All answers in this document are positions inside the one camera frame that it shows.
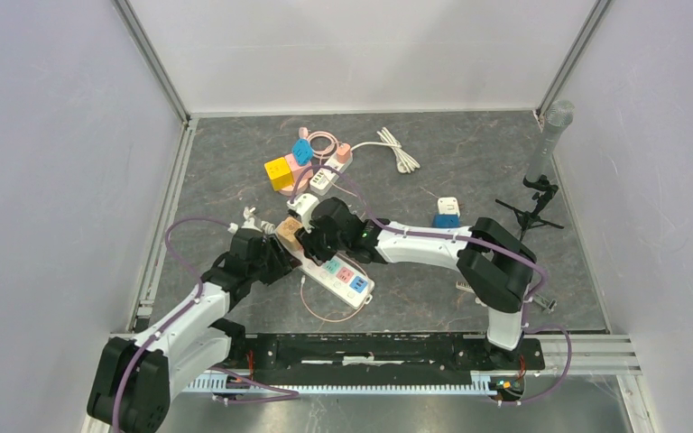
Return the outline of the tan cube adapter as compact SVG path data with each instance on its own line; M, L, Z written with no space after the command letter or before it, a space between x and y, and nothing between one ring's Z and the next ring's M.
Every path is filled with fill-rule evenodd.
M303 224L298 219L288 216L277 225L274 233L288 251L301 251L302 246L295 236L301 228L303 228Z

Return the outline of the large white power strip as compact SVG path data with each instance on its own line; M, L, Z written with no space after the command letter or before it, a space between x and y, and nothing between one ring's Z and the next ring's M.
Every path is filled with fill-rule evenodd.
M273 223L263 221L261 225L262 230L266 234L275 235L274 232L277 226ZM368 277L362 268L352 264L345 257L335 255L326 263L316 264L304 256L303 250L288 252L296 259L298 268L306 276L345 302L352 309L359 310L371 302L374 281Z

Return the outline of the blue cube socket adapter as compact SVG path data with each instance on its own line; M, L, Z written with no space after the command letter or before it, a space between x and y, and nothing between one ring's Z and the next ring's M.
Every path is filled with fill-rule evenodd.
M457 214L436 214L432 219L432 226L435 228L458 228L460 219Z

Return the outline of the white square plug adapter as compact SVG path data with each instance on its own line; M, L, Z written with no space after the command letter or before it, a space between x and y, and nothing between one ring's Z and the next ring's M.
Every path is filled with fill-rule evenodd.
M440 197L437 200L438 213L440 215L457 216L461 215L458 200L455 197Z

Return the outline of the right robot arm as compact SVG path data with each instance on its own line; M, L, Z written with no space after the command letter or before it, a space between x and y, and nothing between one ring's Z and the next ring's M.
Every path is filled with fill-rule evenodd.
M407 226L385 218L362 219L339 198L310 194L287 207L303 227L295 237L304 255L322 264L337 253L358 263L415 263L457 271L488 309L485 357L507 368L522 354L523 305L534 275L547 273L535 254L492 218L472 226Z

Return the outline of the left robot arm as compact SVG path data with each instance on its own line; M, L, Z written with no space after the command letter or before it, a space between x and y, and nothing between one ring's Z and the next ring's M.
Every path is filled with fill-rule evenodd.
M293 257L274 236L240 228L194 289L156 324L110 338L99 358L86 413L117 432L155 432L172 401L209 367L247 356L243 326L229 313L260 282L288 275Z

